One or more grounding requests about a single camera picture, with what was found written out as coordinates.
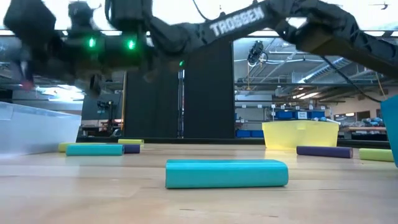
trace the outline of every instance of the clear plastic bin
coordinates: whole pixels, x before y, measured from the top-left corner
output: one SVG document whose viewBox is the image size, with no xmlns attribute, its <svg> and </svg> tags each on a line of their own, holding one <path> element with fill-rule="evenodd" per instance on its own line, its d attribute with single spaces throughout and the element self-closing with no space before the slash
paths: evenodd
<svg viewBox="0 0 398 224">
<path fill-rule="evenodd" d="M 296 150 L 297 146 L 336 147 L 338 124 L 321 121 L 274 121 L 262 124 L 266 147 Z"/>
<path fill-rule="evenodd" d="M 57 152 L 75 142 L 81 116 L 0 102 L 0 157 Z"/>
</svg>

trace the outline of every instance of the foam block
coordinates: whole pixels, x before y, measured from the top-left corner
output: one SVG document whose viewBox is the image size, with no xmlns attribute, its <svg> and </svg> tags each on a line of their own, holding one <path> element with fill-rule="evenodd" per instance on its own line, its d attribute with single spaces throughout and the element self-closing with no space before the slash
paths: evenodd
<svg viewBox="0 0 398 224">
<path fill-rule="evenodd" d="M 353 148 L 297 146 L 297 154 L 304 156 L 325 156 L 351 159 L 353 157 Z"/>
<path fill-rule="evenodd" d="M 119 139 L 119 144 L 144 144 L 142 139 Z"/>
<path fill-rule="evenodd" d="M 281 187 L 289 181 L 286 164 L 258 160 L 168 160 L 166 188 Z"/>
<path fill-rule="evenodd" d="M 122 144 L 71 144 L 67 146 L 67 156 L 121 156 Z"/>
<path fill-rule="evenodd" d="M 100 142 L 63 142 L 58 145 L 58 152 L 66 152 L 67 146 L 71 144 L 105 144 Z"/>
<path fill-rule="evenodd" d="M 140 144 L 125 144 L 124 153 L 125 154 L 137 154 L 140 152 Z"/>
<path fill-rule="evenodd" d="M 370 161 L 394 162 L 390 149 L 359 149 L 359 158 Z"/>
</svg>

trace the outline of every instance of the green foam block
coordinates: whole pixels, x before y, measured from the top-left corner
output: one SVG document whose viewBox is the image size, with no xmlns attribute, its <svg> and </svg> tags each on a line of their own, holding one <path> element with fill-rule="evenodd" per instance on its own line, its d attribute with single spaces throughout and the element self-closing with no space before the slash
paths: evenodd
<svg viewBox="0 0 398 224">
<path fill-rule="evenodd" d="M 359 158 L 370 161 L 394 162 L 390 149 L 359 149 Z"/>
<path fill-rule="evenodd" d="M 72 144 L 67 146 L 67 156 L 122 156 L 122 144 Z"/>
<path fill-rule="evenodd" d="M 272 159 L 168 160 L 166 188 L 281 187 L 289 181 L 286 164 Z"/>
</svg>

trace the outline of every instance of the yellow foam block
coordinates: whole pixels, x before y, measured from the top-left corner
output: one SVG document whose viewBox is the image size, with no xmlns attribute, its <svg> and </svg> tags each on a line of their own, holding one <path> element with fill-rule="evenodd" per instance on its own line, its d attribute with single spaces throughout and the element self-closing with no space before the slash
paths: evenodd
<svg viewBox="0 0 398 224">
<path fill-rule="evenodd" d="M 371 161 L 394 162 L 391 149 L 359 149 L 359 158 Z"/>
<path fill-rule="evenodd" d="M 119 139 L 119 144 L 144 144 L 144 140 L 142 139 Z"/>
<path fill-rule="evenodd" d="M 71 144 L 105 144 L 102 142 L 63 142 L 58 145 L 58 152 L 66 152 L 67 146 Z"/>
<path fill-rule="evenodd" d="M 266 148 L 296 150 L 297 146 L 336 147 L 338 124 L 320 121 L 274 121 L 262 124 Z"/>
</svg>

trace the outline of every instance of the wooden floor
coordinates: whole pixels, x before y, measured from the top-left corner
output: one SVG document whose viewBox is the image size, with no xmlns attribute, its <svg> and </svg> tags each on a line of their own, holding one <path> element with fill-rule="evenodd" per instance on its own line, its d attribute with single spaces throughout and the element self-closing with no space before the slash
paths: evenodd
<svg viewBox="0 0 398 224">
<path fill-rule="evenodd" d="M 167 159 L 278 159 L 286 187 L 166 190 Z M 398 223 L 391 162 L 297 156 L 263 146 L 145 145 L 142 154 L 0 159 L 0 223 Z"/>
</svg>

